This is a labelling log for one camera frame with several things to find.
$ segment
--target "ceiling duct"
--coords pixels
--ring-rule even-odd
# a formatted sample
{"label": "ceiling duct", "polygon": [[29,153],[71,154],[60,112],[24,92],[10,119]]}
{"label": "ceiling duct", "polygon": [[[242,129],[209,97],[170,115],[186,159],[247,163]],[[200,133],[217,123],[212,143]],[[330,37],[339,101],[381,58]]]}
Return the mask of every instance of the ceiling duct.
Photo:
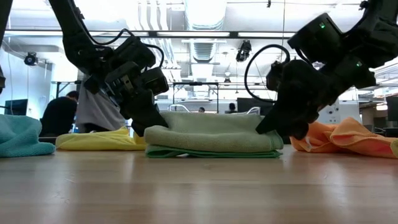
{"label": "ceiling duct", "polygon": [[[226,11],[226,0],[185,0],[185,19],[188,30],[222,30]],[[208,64],[216,53],[216,43],[194,42],[190,44],[191,61],[198,64],[191,65],[195,81],[205,79],[210,82],[214,65]],[[208,96],[208,86],[195,87],[197,96]]]}

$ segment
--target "teal towel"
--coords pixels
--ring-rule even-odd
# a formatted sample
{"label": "teal towel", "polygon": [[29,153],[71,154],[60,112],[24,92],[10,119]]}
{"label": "teal towel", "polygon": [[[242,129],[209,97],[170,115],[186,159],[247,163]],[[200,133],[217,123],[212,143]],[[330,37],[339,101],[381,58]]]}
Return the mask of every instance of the teal towel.
{"label": "teal towel", "polygon": [[282,155],[276,150],[268,152],[213,152],[153,145],[148,145],[146,148],[146,156],[149,158],[171,158],[184,154],[201,158],[277,158]]}
{"label": "teal towel", "polygon": [[190,152],[206,157],[232,154],[233,157],[252,157],[265,152],[279,155],[274,151],[284,146],[282,138],[275,131],[267,134],[256,132],[256,126],[262,119],[256,114],[163,112],[162,116],[168,128],[153,126],[145,130],[148,157],[154,154],[159,157],[160,152],[169,155],[170,151],[176,151],[173,154]]}
{"label": "teal towel", "polygon": [[27,116],[0,115],[0,157],[40,156],[55,152],[55,146],[39,142],[40,121]]}

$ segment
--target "towel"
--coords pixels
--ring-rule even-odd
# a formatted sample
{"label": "towel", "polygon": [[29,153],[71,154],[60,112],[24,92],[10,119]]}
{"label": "towel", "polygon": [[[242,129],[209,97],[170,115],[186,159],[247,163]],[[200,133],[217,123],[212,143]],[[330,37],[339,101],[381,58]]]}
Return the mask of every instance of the towel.
{"label": "towel", "polygon": [[52,154],[55,146],[39,142],[42,124],[27,116],[0,115],[0,157]]}
{"label": "towel", "polygon": [[396,138],[386,138],[366,129],[354,118],[346,118],[340,124],[310,124],[307,136],[302,140],[290,138],[293,147],[303,152],[353,152],[365,156],[398,158]]}
{"label": "towel", "polygon": [[150,145],[146,149],[148,157],[184,153],[202,157],[278,157],[280,153],[275,150],[284,146],[275,131],[256,132],[262,119],[256,114],[163,112],[162,116],[169,128],[153,126],[145,130],[145,141]]}
{"label": "towel", "polygon": [[116,131],[85,134],[63,134],[55,141],[57,149],[63,150],[144,150],[143,138],[131,138],[125,127]]}

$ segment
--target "ceiling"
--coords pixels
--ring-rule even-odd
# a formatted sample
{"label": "ceiling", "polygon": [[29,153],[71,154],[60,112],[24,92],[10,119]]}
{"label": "ceiling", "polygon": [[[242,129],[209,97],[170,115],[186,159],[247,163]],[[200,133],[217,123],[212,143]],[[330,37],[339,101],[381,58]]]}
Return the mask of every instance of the ceiling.
{"label": "ceiling", "polygon": [[[198,9],[203,18],[210,16],[212,3],[203,1],[203,7]],[[171,30],[186,30],[186,18],[184,1],[179,0],[75,0],[76,5],[85,15],[85,24],[90,31],[94,30],[120,30],[129,28],[131,30],[144,30],[144,26],[135,26],[134,23],[142,23],[142,8],[147,4],[146,22],[149,28],[154,26],[150,23],[151,3],[156,2],[158,6],[165,4],[167,6],[167,26]],[[138,4],[138,8],[132,7],[132,4]],[[347,31],[361,18],[362,11],[359,11],[358,0],[277,0],[271,1],[270,8],[267,7],[267,1],[259,0],[227,0],[226,12],[222,30],[232,31],[273,31],[273,32],[296,32],[307,22],[323,12],[329,13],[337,26],[342,31]],[[9,29],[26,30],[59,30],[59,24],[52,12],[48,0],[14,0]],[[181,68],[181,77],[187,78],[192,73],[189,62],[192,62],[190,56],[189,44],[184,44],[183,39],[171,39],[172,51],[178,66]],[[282,40],[250,40],[252,52],[257,52],[261,47],[268,44],[283,44],[289,50],[289,46]],[[237,48],[242,40],[228,39],[223,43],[217,44],[216,54],[212,62],[216,63],[212,69],[212,75],[215,79],[223,79],[225,73],[229,72],[231,77],[242,77],[246,69],[247,62],[237,63],[235,56]],[[63,45],[61,37],[12,37],[10,39],[11,48],[18,52],[26,52],[28,46],[36,46],[39,57],[52,62],[64,62]],[[57,46],[59,50],[49,52],[43,48],[45,45]],[[261,82],[265,78],[270,64],[280,59],[281,52],[278,49],[269,49],[260,54],[256,63],[249,71],[252,82]],[[388,71],[380,74],[378,81],[384,83],[395,83],[398,77],[398,69],[392,66]]]}

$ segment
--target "wooden table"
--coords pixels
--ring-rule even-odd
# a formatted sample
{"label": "wooden table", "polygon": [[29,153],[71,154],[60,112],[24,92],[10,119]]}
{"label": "wooden table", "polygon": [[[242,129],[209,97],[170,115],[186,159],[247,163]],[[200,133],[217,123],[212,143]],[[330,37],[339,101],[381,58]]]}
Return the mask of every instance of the wooden table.
{"label": "wooden table", "polygon": [[397,223],[398,160],[57,152],[0,159],[0,223]]}

